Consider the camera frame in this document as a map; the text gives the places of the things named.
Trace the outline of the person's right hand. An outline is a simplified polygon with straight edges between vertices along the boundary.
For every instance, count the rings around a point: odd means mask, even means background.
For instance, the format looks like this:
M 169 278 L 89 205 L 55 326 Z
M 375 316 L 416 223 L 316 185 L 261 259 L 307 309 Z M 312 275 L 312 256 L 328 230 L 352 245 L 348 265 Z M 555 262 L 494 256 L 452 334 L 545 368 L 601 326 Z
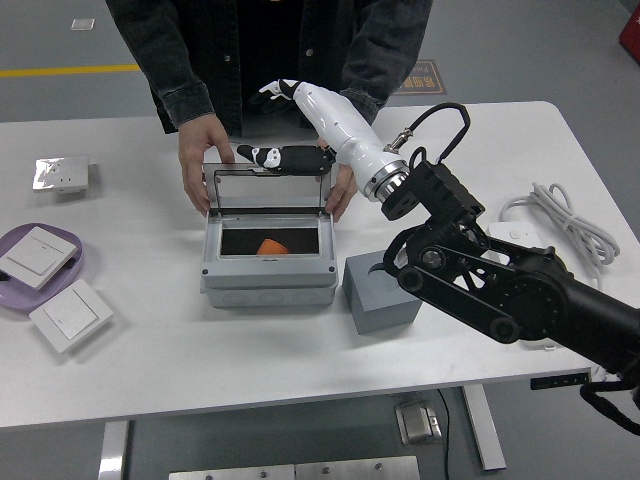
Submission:
M 235 161 L 229 137 L 219 118 L 205 114 L 178 127 L 178 160 L 183 188 L 195 209 L 205 216 L 210 208 L 203 177 L 205 153 L 215 148 L 223 163 Z

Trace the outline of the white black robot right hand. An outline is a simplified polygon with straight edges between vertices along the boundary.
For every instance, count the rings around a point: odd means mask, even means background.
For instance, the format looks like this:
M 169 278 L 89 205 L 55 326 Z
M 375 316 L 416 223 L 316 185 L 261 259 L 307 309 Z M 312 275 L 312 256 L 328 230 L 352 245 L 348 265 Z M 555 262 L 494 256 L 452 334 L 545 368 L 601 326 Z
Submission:
M 237 153 L 256 165 L 282 175 L 313 176 L 326 174 L 338 162 L 351 167 L 361 188 L 408 172 L 402 158 L 384 150 L 371 125 L 350 100 L 338 93 L 307 82 L 280 79 L 262 87 L 259 98 L 294 101 L 334 156 L 303 146 L 238 146 Z

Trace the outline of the person's left hand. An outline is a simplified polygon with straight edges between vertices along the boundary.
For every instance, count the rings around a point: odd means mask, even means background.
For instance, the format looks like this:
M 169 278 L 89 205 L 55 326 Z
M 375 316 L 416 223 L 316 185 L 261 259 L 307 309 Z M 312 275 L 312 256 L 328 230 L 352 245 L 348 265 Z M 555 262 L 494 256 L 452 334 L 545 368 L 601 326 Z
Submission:
M 325 210 L 333 216 L 335 223 L 340 221 L 351 200 L 358 193 L 352 168 L 343 163 L 337 165 L 335 182 L 325 204 Z

